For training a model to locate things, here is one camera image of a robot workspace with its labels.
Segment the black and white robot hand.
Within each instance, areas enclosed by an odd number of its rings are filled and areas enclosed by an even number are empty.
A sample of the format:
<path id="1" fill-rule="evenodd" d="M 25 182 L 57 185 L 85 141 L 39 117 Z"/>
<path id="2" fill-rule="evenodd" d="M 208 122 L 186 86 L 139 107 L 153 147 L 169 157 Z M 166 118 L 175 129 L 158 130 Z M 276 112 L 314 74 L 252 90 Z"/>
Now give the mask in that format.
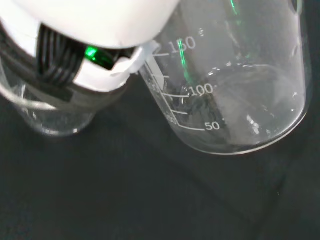
<path id="1" fill-rule="evenodd" d="M 177 0 L 3 0 L 0 61 L 27 85 L 19 97 L 0 76 L 0 93 L 34 110 L 87 113 L 116 102 L 158 48 L 155 38 Z"/>

